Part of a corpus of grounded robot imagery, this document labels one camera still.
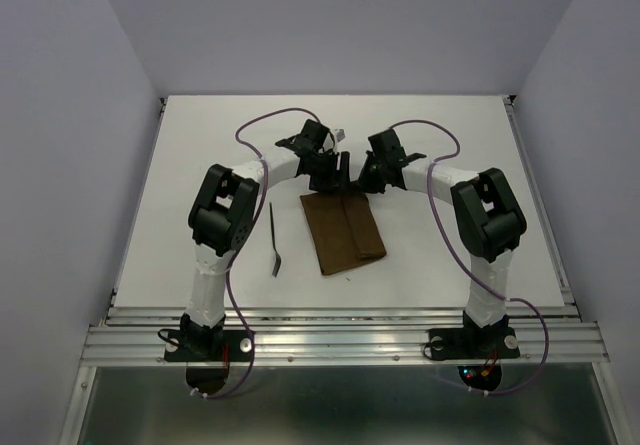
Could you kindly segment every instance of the white table surface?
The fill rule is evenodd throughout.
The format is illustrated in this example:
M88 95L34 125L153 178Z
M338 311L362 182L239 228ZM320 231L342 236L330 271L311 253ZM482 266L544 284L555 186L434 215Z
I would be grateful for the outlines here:
M448 164L469 170L502 169L520 202L528 230L514 256L508 295L539 306L562 306L559 283L547 249L502 99L460 96L173 96L169 98L144 187L124 267L116 307L184 307L195 261L187 215L207 168L232 167L254 156L234 141L244 122L285 107L305 107L331 128L344 128L341 149L351 151L352 178L368 149L367 137L403 119L433 120L462 144ZM243 137L264 150L298 133L301 113L274 117ZM406 125L398 135L407 154L429 156L453 150L443 133ZM310 193L308 177L269 190L278 251L283 263L271 276L267 207L232 272L242 307L395 308L463 307L469 279L457 267L440 237L426 195L388 189L369 197L388 255L376 263L322 277L299 196ZM439 210L456 249L468 263L458 238L453 209Z

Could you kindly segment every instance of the brown cloth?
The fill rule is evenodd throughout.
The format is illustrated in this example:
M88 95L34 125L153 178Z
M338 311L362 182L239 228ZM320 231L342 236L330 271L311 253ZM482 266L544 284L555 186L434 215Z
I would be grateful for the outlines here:
M361 267L387 254L364 193L302 195L323 275Z

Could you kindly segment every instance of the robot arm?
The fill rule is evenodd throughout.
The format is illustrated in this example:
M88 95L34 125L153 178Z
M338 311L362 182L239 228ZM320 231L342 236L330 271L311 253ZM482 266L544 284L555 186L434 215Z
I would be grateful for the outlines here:
M209 168L189 214L196 269L176 338L181 346L202 357L218 351L225 320L225 275L252 231L260 190L302 174L310 176L312 190L335 189L341 158L337 145L343 138L342 130L307 120L298 135L279 141L261 160Z
M384 193L391 185L428 193L427 173L432 164L428 157L419 153L407 156L392 129L369 137L369 142L372 151L367 152L357 182L363 191ZM478 173L436 164L432 179L434 198L454 207L460 238L470 253L471 273L505 297L513 250L527 224L504 174L495 168ZM463 324L457 336L444 332L449 335L449 347L439 353L434 350L434 359L481 358L487 349L502 347L505 336L513 333L508 328L504 299L475 280L470 283ZM509 353L501 356L508 358Z

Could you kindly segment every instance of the black mount bracket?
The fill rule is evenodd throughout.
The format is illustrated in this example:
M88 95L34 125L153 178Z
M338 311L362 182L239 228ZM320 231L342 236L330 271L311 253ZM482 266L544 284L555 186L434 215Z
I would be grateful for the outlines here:
M406 190L402 169L425 158L422 153L407 156L395 130L389 129L369 137L372 151L367 150L357 186L366 193L384 193L387 185Z
M482 360L497 350L500 359L520 357L516 332L509 327L509 317L480 328L466 313L462 314L462 328L432 328L429 343L423 352L430 360Z
M196 244L207 245L219 256L239 250L253 228L259 188L257 182L234 175L230 168L209 168L189 213ZM218 201L229 196L233 199L228 207Z
M460 238L471 255L493 262L520 244L527 221L501 170L490 168L454 185L451 198ZM485 210L484 204L493 208Z
M165 347L166 362L222 362L224 347L229 345L230 362L248 362L251 352L243 352L240 342L248 339L245 329L224 329L224 318L214 327L200 326L191 321L189 315L180 318L179 330L168 330L167 339L177 343L174 351Z

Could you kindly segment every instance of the purple cable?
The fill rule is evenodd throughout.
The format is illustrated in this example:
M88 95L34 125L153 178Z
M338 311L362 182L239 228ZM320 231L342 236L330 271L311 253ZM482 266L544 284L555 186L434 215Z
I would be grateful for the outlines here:
M251 125L253 125L256 122L259 122L261 120L264 120L265 118L269 118L269 117L273 117L275 115L280 115L281 113L287 113L287 112L303 112L306 113L308 115L310 115L311 117L313 117L313 119L318 122L320 122L320 119L318 118L318 116L305 109L305 108L298 108L298 107L291 107L291 108L283 108L281 110L276 110L275 112L270 112L267 113L265 115L261 115L257 118L254 118L253 120L249 120L247 123L245 123L244 125L242 125L240 128L238 128L238 130L236 130L236 134L235 134L235 139L238 143L240 143L241 145L244 145L245 147L248 147L253 153L255 153L258 157L258 159L260 160L260 162L262 163L262 169L264 171L264 180L262 181L262 190L260 191L260 202L258 203L258 209L256 210L256 214L253 217L253 224L251 225L252 228L253 226L256 224L256 222L258 221L258 218L260 217L260 213L262 213L262 208L264 207L264 203L267 199L267 189L269 188L269 166L266 162L266 160L264 159L264 156L262 155L262 152L260 152L260 150L258 150L258 148L256 148L252 143L247 142L246 140L243 140L240 138L240 132L242 132L245 128L250 127ZM256 358L256 352L255 352L255 340L254 340L254 336L255 333L253 332L253 330L251 329L251 327L249 326L249 323L247 322L246 318L244 318L244 315L242 314L242 311L240 310L240 307L238 306L238 302L236 302L235 297L233 296L233 291L231 290L231 269L233 267L233 264L236 261L236 258L238 258L238 254L240 253L240 251L242 250L242 248L240 248L240 250L238 250L233 257L231 257L231 260L229 261L229 268L227 269L227 273L225 274L225 279L227 282L227 293L229 295L229 300L231 301L231 305L233 306L233 309L235 310L236 314L238 315L238 318L240 319L240 321L242 322L242 325L244 326L245 330L247 331L247 334L249 335L249 340L251 341L251 358L249 360L249 366L247 367L247 370L244 372L244 375L242 375L242 378L240 378L240 380L238 380L238 382L231 387L229 390L222 392L220 394L216 394L216 395L205 395L201 392L199 392L198 390L191 388L191 393L197 397L200 398L204 398L206 400L213 400L213 399L218 399L218 398L225 398L228 397L229 395L231 395L232 393L234 393L236 390L238 390L242 384L247 380L247 378L249 377L249 374L251 373L251 370L253 369L253 363L255 361Z
M494 392L488 392L488 395L507 395L507 394L522 390L523 388L525 388L527 385L529 385L531 382L533 382L536 378L538 378L540 376L540 374L542 373L542 370L544 368L544 365L547 362L547 358L549 356L549 342L550 342L550 340L549 340L549 327L547 327L547 322L545 321L544 317L542 316L542 313L540 313L540 310L538 310L538 308L535 305L533 305L531 302L529 302L528 300L525 300L524 298L518 298L518 297L507 298L506 296L502 295L501 293L496 292L493 288L491 288L489 285L484 283L479 277L477 277L464 264L464 262L462 261L462 259L458 255L458 253L456 252L455 248L453 248L453 244L451 243L451 240L449 239L449 236L447 235L447 232L444 229L444 225L442 224L442 220L440 219L440 215L439 215L438 209L436 207L435 198L433 196L433 169L435 168L435 166L439 162L441 162L443 160L447 160L449 158L457 157L460 154L460 141L456 138L456 136L453 133L451 133L445 127L443 127L442 125L440 125L438 123L431 122L429 120L403 120L401 122L394 123L389 128L396 128L396 127L399 127L400 125L405 125L405 124L408 124L408 123L421 123L421 124L424 124L424 125L429 125L429 126L435 127L438 130L446 133L453 140L453 142L456 145L456 151L455 152L450 153L448 155L442 155L440 157L437 157L437 158L433 159L431 164L429 165L429 169L427 170L427 196L429 197L429 205L431 206L431 211L433 212L433 217L436 220L436 225L438 226L438 230L440 231L440 235L442 236L442 239L444 240L444 243L447 246L447 249L449 250L449 252L451 253L451 256L453 257L453 259L456 261L456 263L462 269L462 271L465 274L467 274L467 276L469 278L471 278L471 280L473 280L475 283L480 285L480 287L482 287L484 290L489 292L491 295L493 295L494 297L496 297L496 298L498 298L500 300L504 300L504 301L508 301L508 302L519 302L519 303L525 304L527 307L529 307L533 311L533 313L536 314L536 316L538 317L538 320L540 320L540 324L542 325L542 330L544 332L544 352L542 353L542 359L540 360L540 365L538 366L536 371L531 375L531 377L529 377L527 380L525 380L521 384L516 385L515 387L507 388L505 390L498 390L498 391L494 391Z

